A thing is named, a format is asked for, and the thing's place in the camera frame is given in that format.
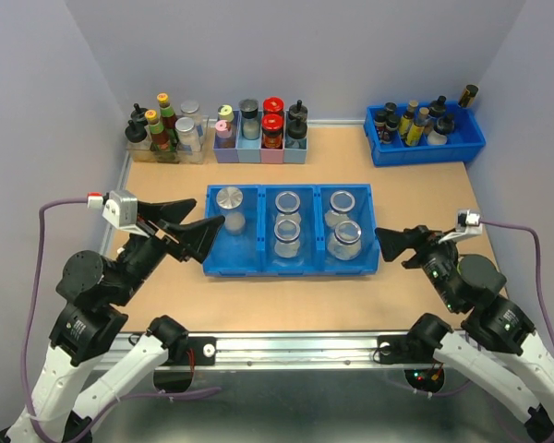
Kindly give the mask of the silver-lid glass jar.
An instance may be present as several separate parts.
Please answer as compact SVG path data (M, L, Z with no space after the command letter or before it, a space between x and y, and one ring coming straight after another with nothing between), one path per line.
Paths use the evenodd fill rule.
M224 216L223 227L231 235L240 235L246 227L243 212L244 194L236 186L225 186L216 196L216 205Z

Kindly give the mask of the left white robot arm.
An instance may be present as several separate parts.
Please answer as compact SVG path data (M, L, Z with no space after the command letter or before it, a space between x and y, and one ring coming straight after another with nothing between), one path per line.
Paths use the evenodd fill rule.
M203 263L225 218L187 223L197 201L146 203L127 191L90 193L73 203L100 210L127 242L114 258L84 250L66 262L57 293L66 305L49 336L42 371L29 384L27 356L20 356L25 405L0 442L90 442L99 422L163 364L196 363L188 331L168 316L155 318L132 349L91 385L94 368L111 349L128 316L120 312L167 256Z

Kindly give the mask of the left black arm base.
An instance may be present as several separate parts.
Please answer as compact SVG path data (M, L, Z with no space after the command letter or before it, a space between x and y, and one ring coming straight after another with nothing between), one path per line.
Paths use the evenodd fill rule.
M217 352L217 339L210 335L189 335L170 348L164 366L213 366Z

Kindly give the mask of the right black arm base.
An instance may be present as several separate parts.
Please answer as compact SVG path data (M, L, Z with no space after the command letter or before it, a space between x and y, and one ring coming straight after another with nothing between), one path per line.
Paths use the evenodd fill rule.
M430 358L424 352L421 342L405 334L379 335L377 347L372 355L375 363L382 365L425 364Z

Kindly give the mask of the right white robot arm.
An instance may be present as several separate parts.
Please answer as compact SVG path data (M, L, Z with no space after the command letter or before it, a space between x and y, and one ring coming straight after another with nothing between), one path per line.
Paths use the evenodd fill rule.
M456 331L424 314L405 334L380 338L372 358L384 365L447 364L508 408L535 442L554 442L554 346L547 347L530 317L501 295L507 279L493 262L457 248L483 226L465 220L447 232L425 225L376 229L383 259L414 250L403 267L423 270L446 308L464 320Z

